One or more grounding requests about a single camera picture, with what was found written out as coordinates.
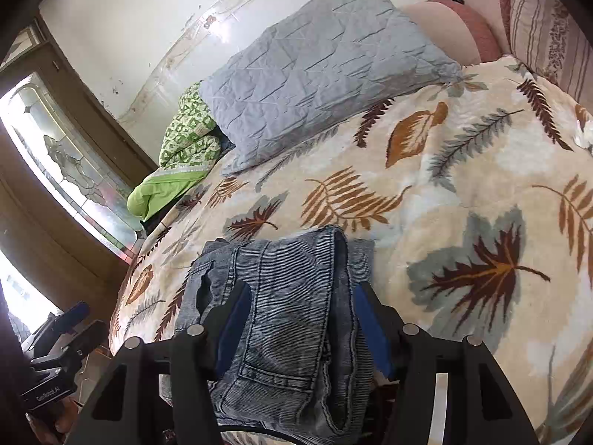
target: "wooden door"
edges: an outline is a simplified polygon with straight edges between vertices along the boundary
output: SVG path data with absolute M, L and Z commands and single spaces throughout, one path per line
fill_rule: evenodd
M 149 164 L 110 126 L 60 64 L 50 44 L 26 52 L 0 72 L 0 98 L 37 73 L 69 121 L 121 179 L 132 186 L 142 181 L 152 170 Z M 0 123 L 2 252 L 59 308 L 86 301 L 94 318 L 109 322 L 128 263 L 77 222 L 36 173 L 39 170 L 26 163 Z

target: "green fabric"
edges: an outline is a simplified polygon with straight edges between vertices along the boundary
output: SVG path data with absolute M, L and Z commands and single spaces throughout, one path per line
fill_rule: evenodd
M 179 97 L 179 111 L 162 141 L 159 169 L 127 199 L 127 209 L 143 221 L 204 179 L 220 155 L 218 138 L 206 135 L 216 122 L 198 94 L 199 87 L 195 83 Z
M 127 209 L 146 221 L 204 179 L 216 164 L 220 149 L 218 139 L 207 135 L 176 153 L 167 167 L 153 172 L 132 191 Z
M 146 221 L 172 199 L 185 194 L 197 182 L 204 179 L 208 172 L 183 172 L 155 177 L 151 177 L 151 174 L 132 191 L 127 199 L 127 209 L 131 214 Z
M 173 168 L 173 162 L 187 163 L 192 145 L 216 126 L 198 94 L 199 87 L 200 82 L 194 83 L 179 97 L 179 111 L 165 131 L 158 156 L 161 167 Z
M 184 166 L 203 165 L 204 162 L 215 161 L 220 152 L 221 146 L 218 139 L 207 135 L 188 145 L 185 149 L 174 153 L 162 168 L 176 169 Z

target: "hand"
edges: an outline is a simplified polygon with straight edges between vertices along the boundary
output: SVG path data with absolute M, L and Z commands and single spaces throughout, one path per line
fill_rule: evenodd
M 55 427 L 58 432 L 66 434 L 70 431 L 78 417 L 78 405 L 71 398 L 64 398 L 62 404 L 64 410 L 61 416 L 56 420 Z M 27 418 L 29 419 L 29 424 L 37 436 L 37 439 L 43 445 L 59 445 L 60 441 L 49 431 L 45 423 L 29 414 L 27 415 Z

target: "black metal frame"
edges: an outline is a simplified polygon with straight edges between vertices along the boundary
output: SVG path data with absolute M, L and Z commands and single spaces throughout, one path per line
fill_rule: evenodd
M 444 445 L 539 445 L 519 399 L 481 339 L 439 339 L 404 324 L 395 309 L 379 302 L 368 282 L 357 285 L 354 300 L 376 367 L 399 381 L 383 445 L 428 443 L 438 373 L 448 375 Z M 302 445 L 275 431 L 216 422 L 208 381 L 220 379 L 230 367 L 250 306 L 250 288 L 238 282 L 203 325 L 155 343 L 126 340 L 66 444 L 222 445 L 221 431 L 243 429 Z M 159 396 L 159 374 L 171 376 L 172 407 Z M 591 443 L 593 413 L 570 445 Z

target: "bed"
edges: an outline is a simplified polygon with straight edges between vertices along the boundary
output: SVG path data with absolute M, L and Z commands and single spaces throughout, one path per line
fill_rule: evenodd
M 172 336 L 207 241 L 338 225 L 375 241 L 384 304 L 433 336 L 482 337 L 540 441 L 566 443 L 593 389 L 592 124 L 570 95 L 503 56 L 224 176 L 232 151 L 144 242 L 111 349 Z

